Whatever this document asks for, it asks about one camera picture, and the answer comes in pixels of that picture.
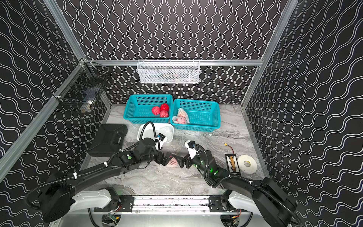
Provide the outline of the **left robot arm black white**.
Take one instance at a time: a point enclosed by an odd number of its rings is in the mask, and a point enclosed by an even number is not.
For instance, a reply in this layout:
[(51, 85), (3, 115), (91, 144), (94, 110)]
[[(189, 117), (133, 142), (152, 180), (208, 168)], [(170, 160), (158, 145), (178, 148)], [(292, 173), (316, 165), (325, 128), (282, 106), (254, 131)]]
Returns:
[(40, 211), (45, 222), (65, 216), (76, 206), (75, 196), (84, 189), (114, 176), (140, 169), (142, 164), (162, 161), (161, 148), (168, 140), (164, 133), (157, 133), (155, 124), (144, 124), (139, 141), (120, 149), (104, 163), (72, 174), (56, 173), (49, 180), (30, 190), (24, 202), (31, 209)]

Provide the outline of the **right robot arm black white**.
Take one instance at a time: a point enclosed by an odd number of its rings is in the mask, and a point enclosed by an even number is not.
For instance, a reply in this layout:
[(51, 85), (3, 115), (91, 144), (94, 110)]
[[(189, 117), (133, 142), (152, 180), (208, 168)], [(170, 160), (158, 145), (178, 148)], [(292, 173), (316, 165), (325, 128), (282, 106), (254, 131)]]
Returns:
[(233, 174), (217, 165), (211, 151), (194, 141), (189, 141), (186, 148), (188, 155), (175, 157), (180, 167), (195, 166), (210, 187), (222, 186), (227, 191), (241, 194), (251, 199), (252, 205), (256, 207), (256, 211), (253, 211), (252, 208), (233, 205), (234, 209), (259, 213), (271, 227), (303, 226), (295, 213), (295, 204), (272, 179), (266, 177), (263, 180), (253, 180)]

